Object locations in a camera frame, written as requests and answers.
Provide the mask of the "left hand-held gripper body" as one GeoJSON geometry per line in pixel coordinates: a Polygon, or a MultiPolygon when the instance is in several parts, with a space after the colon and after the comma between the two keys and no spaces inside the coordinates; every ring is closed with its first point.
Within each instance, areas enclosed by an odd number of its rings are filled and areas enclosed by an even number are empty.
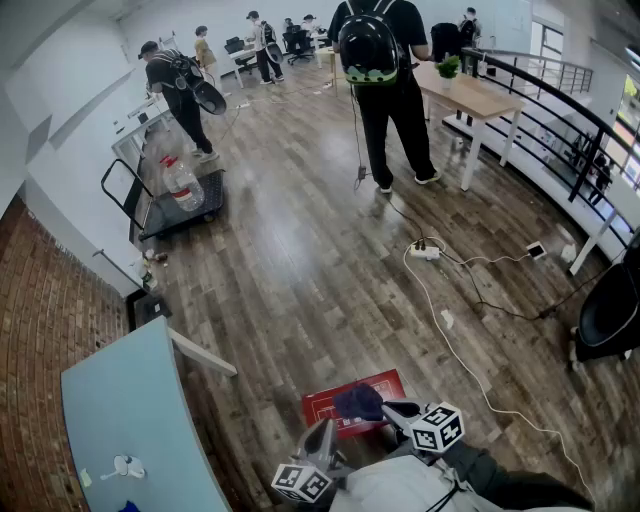
{"type": "Polygon", "coordinates": [[[317,503],[339,480],[351,473],[340,450],[309,453],[303,448],[280,464],[271,487],[282,496],[299,503],[317,503]]]}

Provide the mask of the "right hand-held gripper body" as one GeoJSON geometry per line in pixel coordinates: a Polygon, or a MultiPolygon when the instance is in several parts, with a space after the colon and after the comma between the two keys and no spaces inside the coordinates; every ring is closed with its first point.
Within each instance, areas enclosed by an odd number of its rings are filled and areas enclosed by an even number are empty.
{"type": "Polygon", "coordinates": [[[403,433],[416,450],[445,453],[464,436],[461,411],[442,402],[410,421],[403,433]]]}

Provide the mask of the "red box with white print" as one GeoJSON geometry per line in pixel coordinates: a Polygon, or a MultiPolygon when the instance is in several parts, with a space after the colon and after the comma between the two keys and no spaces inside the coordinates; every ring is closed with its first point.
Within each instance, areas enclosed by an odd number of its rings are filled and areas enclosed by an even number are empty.
{"type": "Polygon", "coordinates": [[[339,440],[358,436],[386,424],[385,421],[365,421],[364,419],[344,419],[333,404],[335,396],[351,391],[359,384],[367,384],[378,392],[383,400],[405,398],[406,393],[396,369],[392,369],[374,376],[353,381],[335,388],[330,388],[302,397],[302,409],[308,427],[323,419],[331,419],[337,428],[339,440]]]}

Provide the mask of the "dark blue cloth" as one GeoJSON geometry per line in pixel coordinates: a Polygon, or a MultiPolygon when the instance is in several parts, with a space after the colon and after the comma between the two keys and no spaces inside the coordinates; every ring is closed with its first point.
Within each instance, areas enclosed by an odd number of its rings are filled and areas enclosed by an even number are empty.
{"type": "Polygon", "coordinates": [[[341,418],[378,422],[384,419],[382,396],[370,385],[360,383],[332,398],[333,406],[341,418]]]}

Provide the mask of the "person's right forearm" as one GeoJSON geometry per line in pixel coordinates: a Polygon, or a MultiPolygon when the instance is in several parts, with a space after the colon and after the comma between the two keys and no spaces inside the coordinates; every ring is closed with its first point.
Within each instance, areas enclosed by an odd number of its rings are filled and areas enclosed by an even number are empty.
{"type": "Polygon", "coordinates": [[[593,512],[592,503],[547,473],[509,471],[486,449],[463,441],[447,451],[443,460],[481,497],[505,510],[559,509],[593,512]]]}

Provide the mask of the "small white plastic object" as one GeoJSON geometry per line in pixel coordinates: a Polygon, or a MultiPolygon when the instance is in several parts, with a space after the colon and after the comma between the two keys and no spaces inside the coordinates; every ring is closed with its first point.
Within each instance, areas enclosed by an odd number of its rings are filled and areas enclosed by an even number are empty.
{"type": "Polygon", "coordinates": [[[146,471],[140,459],[130,455],[116,455],[113,459],[114,470],[105,475],[101,475],[100,479],[106,481],[115,476],[132,477],[136,479],[144,479],[146,471]]]}

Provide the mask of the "light blue table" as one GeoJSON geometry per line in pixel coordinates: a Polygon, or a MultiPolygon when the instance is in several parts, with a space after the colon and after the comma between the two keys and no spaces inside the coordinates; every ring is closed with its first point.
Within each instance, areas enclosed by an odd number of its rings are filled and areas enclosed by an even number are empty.
{"type": "Polygon", "coordinates": [[[236,368],[168,326],[160,316],[61,375],[64,420],[90,512],[230,512],[197,435],[176,364],[177,353],[226,376],[236,368]],[[144,479],[101,475],[116,455],[141,460],[144,479]]]}

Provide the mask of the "grey metal rod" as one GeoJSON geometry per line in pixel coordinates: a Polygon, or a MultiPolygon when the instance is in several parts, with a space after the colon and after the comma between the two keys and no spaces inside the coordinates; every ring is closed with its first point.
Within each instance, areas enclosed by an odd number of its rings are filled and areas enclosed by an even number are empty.
{"type": "Polygon", "coordinates": [[[125,279],[127,279],[138,290],[142,291],[143,293],[146,293],[146,289],[144,288],[143,284],[141,282],[139,282],[138,280],[132,278],[125,270],[123,270],[113,259],[111,259],[105,253],[104,249],[100,249],[98,251],[95,251],[92,254],[92,258],[95,258],[97,256],[101,256],[103,259],[105,259],[117,272],[119,272],[125,279]]]}

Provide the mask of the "black platform trolley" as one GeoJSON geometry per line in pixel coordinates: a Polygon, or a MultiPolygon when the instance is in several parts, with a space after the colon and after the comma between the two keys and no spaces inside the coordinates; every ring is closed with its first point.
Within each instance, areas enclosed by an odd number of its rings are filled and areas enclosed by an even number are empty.
{"type": "Polygon", "coordinates": [[[118,208],[138,228],[138,239],[144,242],[150,238],[164,238],[170,234],[183,231],[200,222],[211,222],[224,206],[223,169],[215,170],[198,179],[204,192],[204,202],[193,211],[185,211],[177,200],[166,192],[155,196],[143,183],[139,175],[122,159],[116,158],[104,173],[100,185],[104,194],[110,198],[118,208]],[[120,165],[128,171],[134,179],[133,190],[136,192],[131,200],[120,202],[106,188],[106,182],[111,172],[120,165]],[[136,209],[142,192],[149,197],[149,202],[144,209],[143,220],[136,218],[136,209]]]}

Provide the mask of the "large clear water bottle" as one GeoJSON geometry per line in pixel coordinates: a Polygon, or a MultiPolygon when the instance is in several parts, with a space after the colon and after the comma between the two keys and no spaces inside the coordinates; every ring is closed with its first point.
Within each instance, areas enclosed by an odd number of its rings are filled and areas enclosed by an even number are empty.
{"type": "Polygon", "coordinates": [[[194,211],[203,205],[203,188],[189,166],[170,155],[164,156],[160,165],[164,184],[182,210],[194,211]]]}

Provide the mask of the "wooden table with white legs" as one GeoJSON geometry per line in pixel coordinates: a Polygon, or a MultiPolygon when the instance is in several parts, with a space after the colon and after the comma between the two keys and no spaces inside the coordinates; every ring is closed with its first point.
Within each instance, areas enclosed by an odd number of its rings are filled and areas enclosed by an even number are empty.
{"type": "Polygon", "coordinates": [[[480,79],[464,73],[458,74],[453,79],[442,78],[433,62],[419,63],[414,69],[414,76],[422,93],[430,100],[450,110],[466,113],[473,118],[471,149],[460,185],[463,191],[469,189],[474,176],[487,122],[511,114],[511,127],[500,160],[502,167],[506,165],[525,107],[521,100],[512,95],[497,92],[484,85],[480,79]]]}

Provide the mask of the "potted green plant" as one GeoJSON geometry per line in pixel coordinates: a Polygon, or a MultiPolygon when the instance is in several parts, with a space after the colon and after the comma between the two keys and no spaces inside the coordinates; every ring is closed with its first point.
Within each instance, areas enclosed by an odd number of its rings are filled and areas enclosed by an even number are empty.
{"type": "Polygon", "coordinates": [[[435,64],[435,68],[441,79],[441,87],[448,90],[452,87],[453,80],[460,71],[460,57],[458,55],[446,54],[441,62],[435,64]]]}

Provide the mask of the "white desk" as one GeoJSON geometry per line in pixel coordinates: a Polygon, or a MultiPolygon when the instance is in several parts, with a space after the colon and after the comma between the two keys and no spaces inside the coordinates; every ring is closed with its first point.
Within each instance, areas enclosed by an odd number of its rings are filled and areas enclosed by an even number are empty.
{"type": "Polygon", "coordinates": [[[169,121],[173,118],[164,99],[152,97],[134,108],[125,117],[114,123],[111,149],[117,158],[132,167],[145,158],[146,134],[150,128],[160,123],[169,131],[169,121]]]}
{"type": "Polygon", "coordinates": [[[256,52],[253,47],[238,50],[229,55],[234,64],[234,75],[241,89],[244,88],[244,82],[241,76],[242,69],[247,68],[249,74],[252,74],[252,68],[257,63],[256,52]]]}

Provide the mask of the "small wooden table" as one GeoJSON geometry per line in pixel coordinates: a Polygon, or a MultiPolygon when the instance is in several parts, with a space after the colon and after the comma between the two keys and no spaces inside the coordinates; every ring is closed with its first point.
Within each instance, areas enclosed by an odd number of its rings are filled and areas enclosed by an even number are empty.
{"type": "Polygon", "coordinates": [[[328,87],[335,97],[338,96],[339,84],[344,81],[344,72],[340,57],[331,47],[320,48],[315,51],[318,68],[326,75],[328,87]]]}

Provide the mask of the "black and green backpack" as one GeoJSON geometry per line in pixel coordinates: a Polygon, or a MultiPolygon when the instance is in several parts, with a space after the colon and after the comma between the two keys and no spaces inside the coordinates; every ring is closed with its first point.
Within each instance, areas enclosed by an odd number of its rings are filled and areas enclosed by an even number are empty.
{"type": "Polygon", "coordinates": [[[386,86],[396,82],[400,48],[387,11],[395,0],[378,0],[364,8],[347,0],[349,16],[339,32],[339,53],[346,81],[353,86],[386,86]]]}

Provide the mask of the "black bag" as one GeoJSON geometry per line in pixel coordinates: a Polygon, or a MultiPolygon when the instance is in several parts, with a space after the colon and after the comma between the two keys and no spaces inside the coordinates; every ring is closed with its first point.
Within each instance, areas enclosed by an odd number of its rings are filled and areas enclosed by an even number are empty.
{"type": "Polygon", "coordinates": [[[436,63],[461,55],[461,34],[454,23],[437,23],[431,28],[432,56],[436,63]]]}

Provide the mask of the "black office chair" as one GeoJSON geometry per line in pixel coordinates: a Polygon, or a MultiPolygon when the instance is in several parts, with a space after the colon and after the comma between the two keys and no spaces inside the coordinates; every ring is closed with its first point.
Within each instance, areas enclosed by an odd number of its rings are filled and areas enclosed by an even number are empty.
{"type": "Polygon", "coordinates": [[[296,61],[310,61],[313,57],[308,31],[300,25],[293,25],[286,29],[284,41],[287,53],[287,63],[293,65],[296,61]]]}
{"type": "Polygon", "coordinates": [[[247,71],[252,74],[253,69],[257,66],[253,43],[234,37],[226,41],[224,48],[236,65],[238,72],[247,71]]]}

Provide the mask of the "white bench frame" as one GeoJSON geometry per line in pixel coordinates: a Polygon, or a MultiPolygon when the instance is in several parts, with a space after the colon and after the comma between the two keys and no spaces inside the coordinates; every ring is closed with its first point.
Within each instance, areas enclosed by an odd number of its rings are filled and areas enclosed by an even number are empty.
{"type": "Polygon", "coordinates": [[[575,276],[579,272],[591,250],[602,239],[617,217],[623,219],[633,233],[640,229],[640,188],[630,185],[623,177],[614,177],[609,188],[609,203],[612,206],[611,213],[606,217],[602,226],[587,239],[577,254],[568,269],[570,275],[575,276]]]}

